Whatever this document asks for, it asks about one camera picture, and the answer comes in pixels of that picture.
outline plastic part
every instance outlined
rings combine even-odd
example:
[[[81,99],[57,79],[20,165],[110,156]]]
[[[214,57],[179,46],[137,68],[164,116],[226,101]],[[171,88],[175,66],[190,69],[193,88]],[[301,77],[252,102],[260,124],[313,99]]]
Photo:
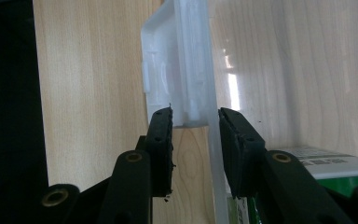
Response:
[[[353,223],[292,154],[266,152],[262,173],[273,198],[261,204],[275,200],[284,223]]]
[[[172,110],[156,111],[145,138],[145,151],[150,155],[152,196],[165,197],[172,192]]]
[[[97,223],[151,223],[150,156],[142,150],[118,156]]]
[[[212,61],[203,1],[167,0],[142,28],[143,78],[150,122],[157,110],[172,106],[173,126],[207,125],[206,76]]]
[[[219,110],[225,173],[232,196],[255,196],[264,158],[265,141],[239,112]]]
[[[147,116],[171,104],[173,127],[208,125],[216,223],[228,223],[206,0],[166,0],[141,32]]]
[[[77,203],[79,189],[70,184],[57,184],[45,190],[13,223],[68,223]]]

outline light wood panel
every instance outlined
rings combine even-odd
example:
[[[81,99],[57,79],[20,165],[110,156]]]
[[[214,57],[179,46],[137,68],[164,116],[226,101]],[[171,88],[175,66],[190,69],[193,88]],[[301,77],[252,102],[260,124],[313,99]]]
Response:
[[[50,184],[111,175],[147,130],[140,30],[160,1],[34,0]],[[217,100],[268,148],[358,156],[358,1],[209,0]],[[175,130],[155,223],[213,223],[206,130]]]
[[[214,223],[207,129],[173,130],[172,195],[154,199],[154,223]]]
[[[210,0],[217,100],[269,149],[358,156],[358,1]]]
[[[140,31],[158,1],[34,1],[49,184],[81,190],[146,134]],[[206,129],[173,132],[173,194],[154,223],[214,223]]]

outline screw hole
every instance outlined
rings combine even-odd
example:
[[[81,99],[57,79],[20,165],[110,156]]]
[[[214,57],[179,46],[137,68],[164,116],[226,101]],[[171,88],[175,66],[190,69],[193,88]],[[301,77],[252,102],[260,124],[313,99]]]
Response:
[[[288,157],[287,155],[282,154],[282,153],[274,153],[272,155],[272,158],[275,161],[280,161],[280,162],[290,162],[290,161],[292,161],[292,159],[290,157]]]
[[[126,156],[126,160],[130,162],[140,161],[142,159],[142,155],[138,153],[131,153]]]
[[[55,189],[43,197],[42,204],[45,207],[56,206],[63,203],[68,198],[68,195],[67,189]]]

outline dark background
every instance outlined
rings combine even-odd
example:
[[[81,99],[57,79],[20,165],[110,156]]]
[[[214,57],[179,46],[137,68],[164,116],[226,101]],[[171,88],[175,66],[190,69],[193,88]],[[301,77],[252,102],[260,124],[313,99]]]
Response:
[[[0,1],[0,223],[47,186],[32,1]]]

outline wooden surface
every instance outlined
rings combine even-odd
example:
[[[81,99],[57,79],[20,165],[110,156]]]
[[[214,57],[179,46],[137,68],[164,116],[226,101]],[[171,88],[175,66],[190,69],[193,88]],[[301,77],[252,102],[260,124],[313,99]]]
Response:
[[[140,31],[159,1],[34,1],[49,184],[112,174],[147,132]],[[173,194],[154,223],[214,223],[206,128],[173,132]]]
[[[160,1],[34,0],[50,184],[111,175],[147,130],[140,30]],[[268,148],[358,156],[358,1],[210,0],[217,101]],[[214,223],[206,129],[173,133],[155,223]]]
[[[220,106],[268,149],[358,156],[358,1],[210,0]]]

